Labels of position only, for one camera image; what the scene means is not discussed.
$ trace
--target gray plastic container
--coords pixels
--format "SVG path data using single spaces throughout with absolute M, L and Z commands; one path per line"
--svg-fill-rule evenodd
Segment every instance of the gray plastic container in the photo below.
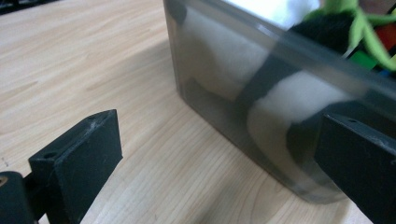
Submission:
M 345 197 L 313 158 L 323 113 L 395 137 L 393 81 L 227 3 L 163 2 L 180 96 L 303 199 Z

